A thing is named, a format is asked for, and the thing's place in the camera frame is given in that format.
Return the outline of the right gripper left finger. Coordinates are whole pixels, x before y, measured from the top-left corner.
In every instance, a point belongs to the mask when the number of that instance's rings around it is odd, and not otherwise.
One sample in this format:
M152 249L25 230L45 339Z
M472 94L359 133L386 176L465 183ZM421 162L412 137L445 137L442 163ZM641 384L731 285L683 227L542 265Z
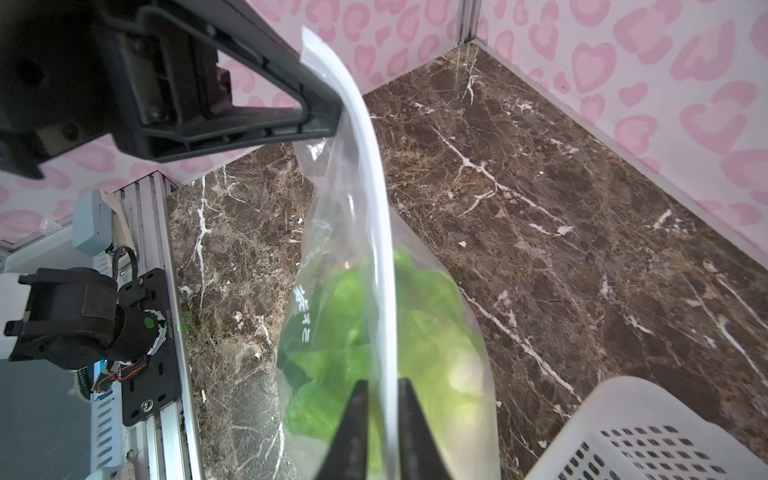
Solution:
M367 478L369 388L358 381L347 401L333 441L315 480Z

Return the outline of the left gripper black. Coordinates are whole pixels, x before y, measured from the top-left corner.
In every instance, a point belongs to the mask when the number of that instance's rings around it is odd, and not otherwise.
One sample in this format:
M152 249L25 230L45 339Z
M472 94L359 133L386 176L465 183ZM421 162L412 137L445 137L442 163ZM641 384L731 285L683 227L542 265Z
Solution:
M236 106L224 53L296 101ZM43 165L103 136L168 163L333 136L342 102L244 1L5 1L1 169Z

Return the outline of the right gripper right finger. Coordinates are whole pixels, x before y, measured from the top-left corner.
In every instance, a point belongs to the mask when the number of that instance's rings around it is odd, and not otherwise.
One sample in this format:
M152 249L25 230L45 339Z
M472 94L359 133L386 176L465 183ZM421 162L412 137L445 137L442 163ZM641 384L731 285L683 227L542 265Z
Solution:
M450 480L415 389L398 380L400 475L403 480Z

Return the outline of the green lettuce toy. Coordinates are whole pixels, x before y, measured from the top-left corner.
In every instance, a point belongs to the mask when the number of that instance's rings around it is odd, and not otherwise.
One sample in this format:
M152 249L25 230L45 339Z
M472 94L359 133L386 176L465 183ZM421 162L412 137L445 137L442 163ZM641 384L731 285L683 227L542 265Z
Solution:
M305 478L319 469L355 384L373 390L368 471L386 474L389 378L409 379L453 479L500 475L493 379L477 323L446 271L399 246L395 304L381 318L368 261L297 279L278 350L282 424Z

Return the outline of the clear zip top bag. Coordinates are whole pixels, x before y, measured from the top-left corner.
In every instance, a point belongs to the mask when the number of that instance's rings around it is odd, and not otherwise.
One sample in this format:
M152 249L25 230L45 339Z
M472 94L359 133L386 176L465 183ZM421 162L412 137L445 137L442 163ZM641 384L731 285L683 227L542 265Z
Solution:
M301 64L342 100L335 135L294 146L314 196L279 338L288 456L301 479L497 479L495 387L479 323L391 208L369 111L304 30Z

